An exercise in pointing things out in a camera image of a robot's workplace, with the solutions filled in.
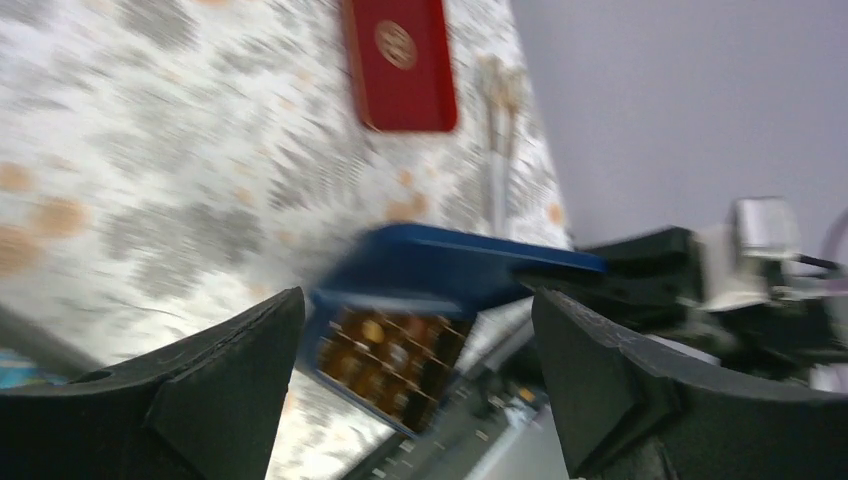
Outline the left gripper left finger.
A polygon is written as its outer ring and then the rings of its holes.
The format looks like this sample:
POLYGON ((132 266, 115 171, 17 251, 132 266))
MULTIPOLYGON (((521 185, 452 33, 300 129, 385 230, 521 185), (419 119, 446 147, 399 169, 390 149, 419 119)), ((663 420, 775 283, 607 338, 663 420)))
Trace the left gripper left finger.
POLYGON ((300 288, 65 385, 1 393, 5 479, 262 479, 305 318, 300 288))

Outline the gold chocolate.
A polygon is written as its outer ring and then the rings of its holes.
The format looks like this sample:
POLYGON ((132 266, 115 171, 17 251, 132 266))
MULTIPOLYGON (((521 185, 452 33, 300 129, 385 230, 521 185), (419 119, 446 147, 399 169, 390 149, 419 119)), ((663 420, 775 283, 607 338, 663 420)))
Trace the gold chocolate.
POLYGON ((361 327, 362 339, 367 344, 379 345, 385 339, 385 331, 377 320, 365 320, 361 327))

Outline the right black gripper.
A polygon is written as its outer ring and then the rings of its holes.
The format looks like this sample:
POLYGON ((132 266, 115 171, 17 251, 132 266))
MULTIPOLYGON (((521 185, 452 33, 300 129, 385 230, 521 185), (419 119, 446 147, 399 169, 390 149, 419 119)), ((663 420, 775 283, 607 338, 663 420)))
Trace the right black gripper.
POLYGON ((785 268, 795 301, 707 311, 695 232, 669 227, 589 248, 605 260, 603 273, 536 271, 517 278, 533 290, 559 291, 630 330, 683 344, 742 373, 806 381, 816 366, 847 362, 847 300, 826 289, 827 281, 845 279, 840 265, 800 254, 785 268))

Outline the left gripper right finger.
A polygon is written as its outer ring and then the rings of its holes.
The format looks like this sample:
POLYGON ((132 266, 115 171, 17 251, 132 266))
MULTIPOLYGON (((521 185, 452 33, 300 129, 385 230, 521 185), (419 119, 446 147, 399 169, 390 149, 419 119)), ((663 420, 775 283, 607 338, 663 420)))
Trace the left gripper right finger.
POLYGON ((715 366, 539 290, 532 320, 568 474, 843 479, 845 396, 715 366))

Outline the blue tin lid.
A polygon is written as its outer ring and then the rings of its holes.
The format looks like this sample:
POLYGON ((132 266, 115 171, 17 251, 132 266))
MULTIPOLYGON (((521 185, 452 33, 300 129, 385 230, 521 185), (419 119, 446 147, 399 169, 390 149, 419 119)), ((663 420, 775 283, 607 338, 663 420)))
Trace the blue tin lid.
POLYGON ((529 297, 523 272, 603 273, 595 255, 420 224, 363 234, 313 289, 314 316, 343 309, 468 319, 529 297))

